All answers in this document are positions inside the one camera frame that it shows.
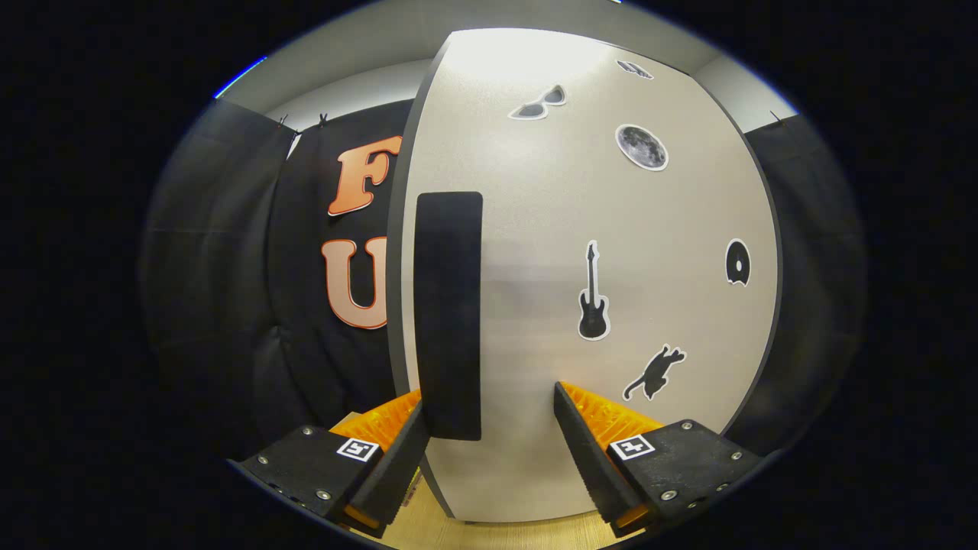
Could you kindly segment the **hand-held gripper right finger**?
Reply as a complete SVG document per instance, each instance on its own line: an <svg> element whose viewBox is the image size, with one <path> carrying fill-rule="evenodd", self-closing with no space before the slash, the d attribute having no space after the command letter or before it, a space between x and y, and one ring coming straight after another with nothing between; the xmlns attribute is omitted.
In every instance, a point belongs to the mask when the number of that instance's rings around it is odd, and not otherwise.
<svg viewBox="0 0 978 550"><path fill-rule="evenodd" d="M764 463L695 420L665 425L562 380L553 387L553 415L614 535L681 525Z"/></svg>

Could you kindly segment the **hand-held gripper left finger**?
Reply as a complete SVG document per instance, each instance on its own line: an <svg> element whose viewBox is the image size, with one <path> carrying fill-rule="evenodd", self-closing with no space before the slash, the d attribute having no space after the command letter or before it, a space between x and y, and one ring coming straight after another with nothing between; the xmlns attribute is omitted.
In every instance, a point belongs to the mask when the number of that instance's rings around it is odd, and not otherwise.
<svg viewBox="0 0 978 550"><path fill-rule="evenodd" d="M380 539L429 444L420 390L326 429L302 425L230 466L318 523Z"/></svg>

